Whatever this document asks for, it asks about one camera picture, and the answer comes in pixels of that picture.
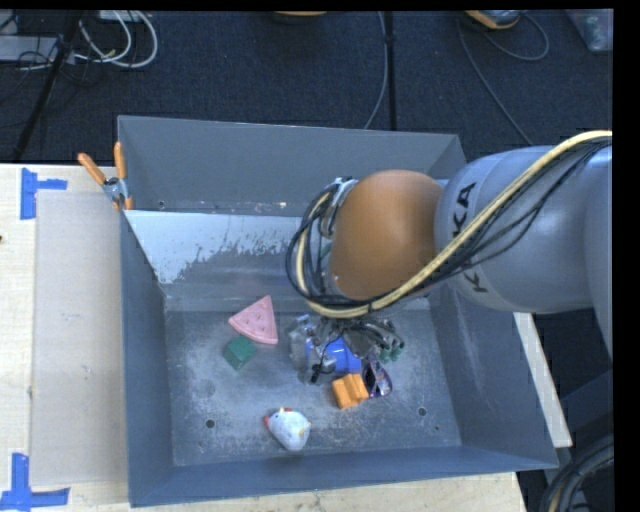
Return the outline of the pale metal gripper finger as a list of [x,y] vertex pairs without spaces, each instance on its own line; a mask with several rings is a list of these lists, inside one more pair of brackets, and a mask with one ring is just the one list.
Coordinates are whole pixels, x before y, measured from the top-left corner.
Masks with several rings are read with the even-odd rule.
[[309,314],[297,317],[289,327],[289,356],[295,369],[306,369],[315,346],[316,326]]
[[321,357],[311,351],[303,358],[299,378],[304,384],[317,384],[322,374],[323,364]]

